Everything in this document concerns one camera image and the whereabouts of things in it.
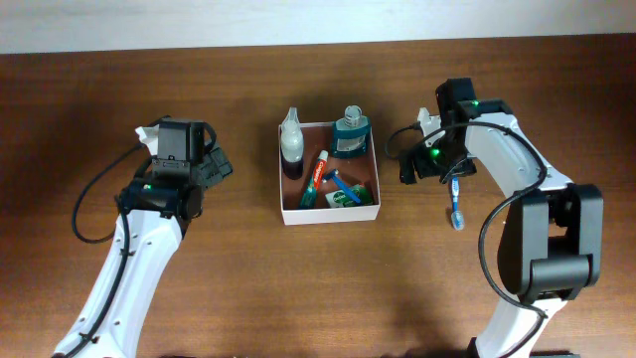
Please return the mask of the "blue white toothbrush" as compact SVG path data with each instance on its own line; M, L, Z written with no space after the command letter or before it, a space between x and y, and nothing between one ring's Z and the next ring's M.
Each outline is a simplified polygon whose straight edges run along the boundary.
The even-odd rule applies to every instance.
M450 216L451 225L454 230L462 231L465 227L465 221L463 218L463 214L458 208L459 182L456 177L453 177L451 179L450 192L451 192L451 200L452 200L452 212Z

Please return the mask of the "teal mouthwash bottle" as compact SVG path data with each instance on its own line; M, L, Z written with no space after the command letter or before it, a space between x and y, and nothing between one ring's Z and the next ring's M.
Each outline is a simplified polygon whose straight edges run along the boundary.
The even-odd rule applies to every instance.
M372 129L370 119L357 105L345 108L344 116L333 125L331 154L336 158L354 158L367 152L368 136Z

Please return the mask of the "blue disposable razor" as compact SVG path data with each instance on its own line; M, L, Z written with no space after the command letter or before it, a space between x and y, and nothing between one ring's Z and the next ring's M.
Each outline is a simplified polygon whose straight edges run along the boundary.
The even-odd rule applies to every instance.
M322 181L327 183L333 181L343 193L356 204L361 204L362 200L352 191L339 177L339 170L334 169L323 176Z

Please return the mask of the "green white soap packet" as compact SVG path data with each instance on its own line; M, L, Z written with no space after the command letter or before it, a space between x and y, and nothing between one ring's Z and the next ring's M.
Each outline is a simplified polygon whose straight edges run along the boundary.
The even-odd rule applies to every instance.
M343 190L338 190L326 195L328 206L330 208L348 208L374 204L372 193L364 185L354 185L351 187L351 191L360 199L359 203L351 199Z

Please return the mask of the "pink cardboard box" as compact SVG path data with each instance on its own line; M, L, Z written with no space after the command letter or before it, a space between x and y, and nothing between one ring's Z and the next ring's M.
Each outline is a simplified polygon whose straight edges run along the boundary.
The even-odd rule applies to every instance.
M367 206L330 208L325 196L339 190L333 182L321 184L313 209L299 210L299 203L311 178L316 159L322 150L329 150L333 140L331 122L301 123L304 136L304 171L300 179L289 179L282 170L279 155L279 206L285 225L327 224L340 222L373 221L381 208L381 192L373 134L367 138L367 152L359 157L339 159L329 156L327 172L339 170L338 178L348 186L363 184L371 193L374 203Z

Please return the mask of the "purple foaming soap pump bottle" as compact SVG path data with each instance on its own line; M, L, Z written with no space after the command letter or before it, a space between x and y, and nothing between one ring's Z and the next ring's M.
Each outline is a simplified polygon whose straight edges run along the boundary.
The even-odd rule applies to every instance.
M296 107L288 110L281 123L280 153L283 173L291 180L299 179L304 168L304 137Z

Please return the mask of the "red green toothpaste tube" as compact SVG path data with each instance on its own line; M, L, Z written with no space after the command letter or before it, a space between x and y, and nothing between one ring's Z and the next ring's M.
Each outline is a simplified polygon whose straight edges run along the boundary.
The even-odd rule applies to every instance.
M329 154L326 150L322 150L319 153L314 170L299 203L299 210L308 210L315 207L317 192L323 180L328 156Z

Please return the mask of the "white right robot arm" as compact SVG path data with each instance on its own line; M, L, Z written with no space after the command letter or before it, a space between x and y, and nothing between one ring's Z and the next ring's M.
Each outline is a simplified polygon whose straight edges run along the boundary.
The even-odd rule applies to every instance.
M478 236L481 270L499 297L467 357L531 357L555 314L600 277L603 198L557 171L501 99L480 99L468 78L435 91L439 113L420 111L422 138L401 151L399 179L436 176L455 192L482 163L504 195Z

